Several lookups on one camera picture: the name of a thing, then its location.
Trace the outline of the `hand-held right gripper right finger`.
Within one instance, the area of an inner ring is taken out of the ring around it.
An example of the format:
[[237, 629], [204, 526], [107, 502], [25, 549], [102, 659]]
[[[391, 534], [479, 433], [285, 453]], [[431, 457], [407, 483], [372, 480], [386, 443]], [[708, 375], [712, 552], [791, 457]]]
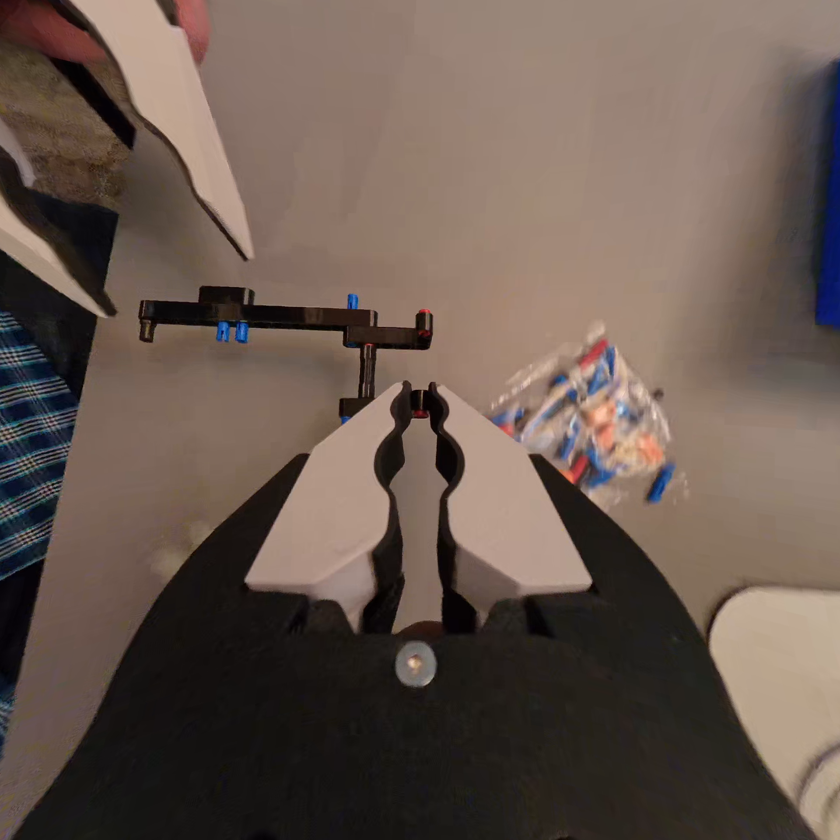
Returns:
[[444, 385], [427, 388], [437, 437], [442, 621], [472, 634], [502, 601], [577, 594], [592, 577], [527, 450]]

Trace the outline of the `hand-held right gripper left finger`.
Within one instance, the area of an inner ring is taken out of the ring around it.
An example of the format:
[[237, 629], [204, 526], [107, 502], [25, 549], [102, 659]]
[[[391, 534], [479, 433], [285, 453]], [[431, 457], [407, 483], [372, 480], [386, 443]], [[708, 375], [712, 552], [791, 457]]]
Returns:
[[311, 450], [245, 576], [253, 592], [337, 603], [355, 632], [385, 585], [375, 551], [396, 503], [383, 458], [402, 448], [406, 384], [395, 383]]

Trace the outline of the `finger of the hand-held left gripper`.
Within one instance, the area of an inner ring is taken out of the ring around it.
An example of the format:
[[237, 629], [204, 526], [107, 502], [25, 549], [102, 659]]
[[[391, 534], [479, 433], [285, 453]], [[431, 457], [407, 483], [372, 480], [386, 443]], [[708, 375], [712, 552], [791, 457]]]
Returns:
[[196, 200], [242, 259], [254, 258], [245, 205], [174, 4], [76, 1], [66, 7], [116, 64], [133, 111], [177, 156]]
[[117, 314], [91, 262], [41, 211], [30, 187], [35, 170], [13, 131], [1, 122], [1, 246], [37, 278], [97, 317]]

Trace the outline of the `black lego crank assembly red pins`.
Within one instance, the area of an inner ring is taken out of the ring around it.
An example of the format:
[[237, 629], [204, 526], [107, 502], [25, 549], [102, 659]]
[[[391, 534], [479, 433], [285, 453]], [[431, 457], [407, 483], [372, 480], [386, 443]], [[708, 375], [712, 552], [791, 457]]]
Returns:
[[357, 396], [339, 401], [342, 425], [351, 420], [376, 397], [375, 373], [380, 350], [425, 351], [434, 336], [434, 315], [422, 309], [415, 316], [413, 327], [382, 327], [379, 325], [349, 326], [343, 330], [343, 347], [359, 354], [359, 382]]

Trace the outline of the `thin black lego beam blue pins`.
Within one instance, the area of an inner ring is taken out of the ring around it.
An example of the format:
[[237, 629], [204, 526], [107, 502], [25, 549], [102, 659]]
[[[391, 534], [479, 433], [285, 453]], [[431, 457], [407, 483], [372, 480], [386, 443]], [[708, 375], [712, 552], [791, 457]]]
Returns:
[[378, 325], [375, 310], [358, 306], [350, 295], [345, 308], [259, 305], [208, 306], [196, 301], [142, 300], [139, 310], [139, 338], [152, 343], [158, 326], [212, 328], [216, 341], [247, 343], [253, 329], [343, 332], [349, 326]]

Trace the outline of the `clear bag of colourful lego pins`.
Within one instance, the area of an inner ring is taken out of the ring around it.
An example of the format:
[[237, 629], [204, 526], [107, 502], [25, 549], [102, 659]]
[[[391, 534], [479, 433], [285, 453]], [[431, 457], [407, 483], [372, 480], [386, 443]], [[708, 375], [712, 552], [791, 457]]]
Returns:
[[[581, 342], [517, 371], [485, 416], [608, 511], [630, 496], [647, 506], [688, 497], [663, 401], [595, 322]], [[675, 477], [663, 500], [649, 505], [648, 489], [667, 461], [675, 462]]]

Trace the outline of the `person's left hand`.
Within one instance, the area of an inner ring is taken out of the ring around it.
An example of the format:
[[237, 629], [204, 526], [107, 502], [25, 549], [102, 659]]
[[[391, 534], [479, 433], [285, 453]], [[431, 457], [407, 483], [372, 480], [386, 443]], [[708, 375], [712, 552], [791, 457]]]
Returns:
[[[185, 32], [195, 63], [203, 63], [211, 38], [211, 24], [204, 1], [174, 1], [175, 21]], [[59, 14], [49, 2], [2, 1], [1, 36], [50, 58], [82, 65], [107, 59], [104, 48]]]

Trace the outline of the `white stand with flat base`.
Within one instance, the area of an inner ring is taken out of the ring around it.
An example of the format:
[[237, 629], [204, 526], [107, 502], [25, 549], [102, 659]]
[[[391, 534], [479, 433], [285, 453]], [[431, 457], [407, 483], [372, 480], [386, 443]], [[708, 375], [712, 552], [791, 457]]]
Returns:
[[754, 586], [708, 646], [740, 722], [818, 838], [839, 838], [839, 592]]

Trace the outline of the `blue box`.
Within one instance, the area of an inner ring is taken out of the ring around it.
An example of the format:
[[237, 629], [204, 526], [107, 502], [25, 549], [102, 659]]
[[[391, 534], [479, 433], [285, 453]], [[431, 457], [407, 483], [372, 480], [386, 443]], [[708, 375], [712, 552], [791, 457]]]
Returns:
[[839, 330], [839, 61], [827, 68], [817, 166], [815, 213], [815, 324]]

